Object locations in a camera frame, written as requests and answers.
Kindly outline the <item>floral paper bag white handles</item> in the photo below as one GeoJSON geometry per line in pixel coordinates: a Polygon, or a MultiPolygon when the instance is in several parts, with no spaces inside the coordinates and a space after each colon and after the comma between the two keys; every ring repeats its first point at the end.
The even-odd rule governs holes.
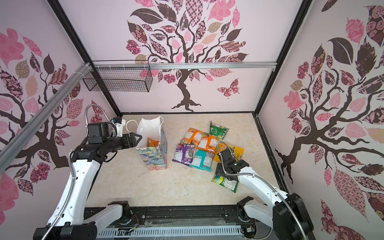
{"type": "Polygon", "coordinates": [[[164,118],[159,116],[155,119],[141,119],[127,121],[125,128],[127,132],[134,132],[143,138],[137,145],[136,150],[150,171],[160,171],[167,168],[168,142],[163,129],[164,118]],[[158,147],[148,147],[148,138],[160,141],[158,147]]]}

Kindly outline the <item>teal snack bag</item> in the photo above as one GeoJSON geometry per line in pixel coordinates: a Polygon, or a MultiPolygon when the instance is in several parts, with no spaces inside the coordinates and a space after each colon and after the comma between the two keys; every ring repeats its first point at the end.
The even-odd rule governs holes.
{"type": "Polygon", "coordinates": [[[214,157],[215,157],[215,154],[211,152],[197,150],[194,154],[190,167],[211,172],[211,167],[212,167],[212,162],[214,157]]]}

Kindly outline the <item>green white snack bag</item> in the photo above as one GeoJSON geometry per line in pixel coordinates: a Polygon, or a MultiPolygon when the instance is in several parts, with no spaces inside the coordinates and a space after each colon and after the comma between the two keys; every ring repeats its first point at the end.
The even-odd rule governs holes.
{"type": "Polygon", "coordinates": [[[226,189],[231,190],[233,193],[237,192],[237,188],[239,184],[239,182],[236,180],[229,180],[223,176],[219,176],[218,174],[214,175],[212,182],[226,189]]]}

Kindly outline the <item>orange chips snack bag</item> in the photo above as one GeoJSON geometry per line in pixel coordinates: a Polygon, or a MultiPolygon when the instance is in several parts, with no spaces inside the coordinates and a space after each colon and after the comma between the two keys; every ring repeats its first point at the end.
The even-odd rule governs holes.
{"type": "Polygon", "coordinates": [[[158,147],[160,144],[160,141],[153,140],[151,138],[148,138],[148,147],[158,147]]]}

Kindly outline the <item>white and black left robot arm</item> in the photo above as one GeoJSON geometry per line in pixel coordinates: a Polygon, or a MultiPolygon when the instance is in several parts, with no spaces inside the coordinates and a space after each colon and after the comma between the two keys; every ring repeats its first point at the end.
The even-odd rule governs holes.
{"type": "Polygon", "coordinates": [[[83,142],[68,154],[70,176],[56,210],[44,228],[37,228],[35,240],[94,240],[114,221],[131,214],[126,201],[107,206],[89,220],[85,205],[93,183],[109,153],[134,148],[142,140],[136,133],[122,133],[114,122],[87,125],[83,142]]]}

